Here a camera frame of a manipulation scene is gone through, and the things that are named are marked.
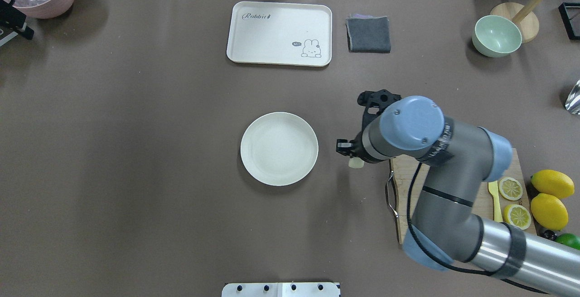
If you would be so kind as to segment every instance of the white plate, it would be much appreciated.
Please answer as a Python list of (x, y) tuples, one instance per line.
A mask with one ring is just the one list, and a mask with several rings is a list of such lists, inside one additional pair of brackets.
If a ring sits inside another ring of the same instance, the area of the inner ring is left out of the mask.
[(242, 136), (240, 155), (255, 179), (284, 186), (296, 183), (312, 170), (319, 155), (319, 142), (302, 118), (270, 113), (248, 126)]
[(325, 66), (332, 58), (332, 12), (323, 5), (238, 2), (226, 54), (233, 62)]

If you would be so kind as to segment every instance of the blue joint cap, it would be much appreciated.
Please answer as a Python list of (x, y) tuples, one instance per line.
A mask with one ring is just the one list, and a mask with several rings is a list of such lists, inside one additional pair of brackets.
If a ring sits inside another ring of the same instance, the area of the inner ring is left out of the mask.
[(503, 175), (503, 172), (506, 171), (512, 163), (512, 145), (503, 136), (490, 132), (486, 128), (480, 128), (487, 134), (487, 137), (491, 141), (491, 148), (493, 149), (493, 164), (491, 165), (491, 171), (489, 171), (489, 175), (483, 181), (494, 182)]
[[(433, 241), (427, 238), (422, 232), (419, 231), (413, 225), (413, 231), (415, 235), (417, 235), (417, 239), (421, 242), (421, 245), (425, 247), (429, 253), (433, 254), (439, 260), (442, 260), (446, 264), (452, 264), (453, 259), (447, 255), (439, 246), (435, 245)], [(432, 268), (433, 270), (439, 270), (441, 272), (448, 271), (448, 268), (445, 268), (441, 264), (433, 261), (427, 254), (425, 254), (420, 248), (417, 242), (413, 239), (413, 235), (411, 235), (410, 231), (406, 230), (405, 241), (402, 243), (402, 249), (405, 251), (405, 254), (409, 256), (412, 260), (417, 262), (418, 264), (422, 264), (427, 268)]]
[(379, 123), (383, 138), (405, 151), (430, 146), (441, 136), (444, 126), (441, 108), (422, 96), (409, 96), (393, 103), (383, 111)]

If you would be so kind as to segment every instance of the yellow knife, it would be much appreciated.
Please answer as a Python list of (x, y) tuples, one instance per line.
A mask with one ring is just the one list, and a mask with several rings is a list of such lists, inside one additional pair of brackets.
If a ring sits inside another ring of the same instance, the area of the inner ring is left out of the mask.
[(502, 222), (502, 207), (499, 205), (499, 188), (497, 180), (487, 183), (487, 190), (493, 196), (493, 221)]

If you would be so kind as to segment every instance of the white metal plate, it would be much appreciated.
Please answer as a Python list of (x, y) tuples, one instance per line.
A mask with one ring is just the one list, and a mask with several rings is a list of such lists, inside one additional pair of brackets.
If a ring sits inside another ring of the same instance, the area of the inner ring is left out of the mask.
[(332, 12), (323, 5), (238, 2), (227, 57), (233, 62), (325, 66), (332, 58)]
[(312, 170), (319, 155), (319, 142), (302, 118), (284, 112), (269, 113), (248, 126), (242, 136), (240, 155), (255, 179), (285, 186)]
[(227, 284), (222, 297), (340, 297), (339, 283)]

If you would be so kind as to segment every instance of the pink bowl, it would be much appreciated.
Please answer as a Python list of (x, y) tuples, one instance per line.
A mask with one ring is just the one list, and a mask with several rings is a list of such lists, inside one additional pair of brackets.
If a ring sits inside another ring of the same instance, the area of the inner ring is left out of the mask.
[(36, 19), (49, 19), (66, 12), (72, 6), (73, 2), (74, 0), (46, 0), (36, 6), (18, 7), (14, 5), (14, 7), (29, 17), (35, 17)]

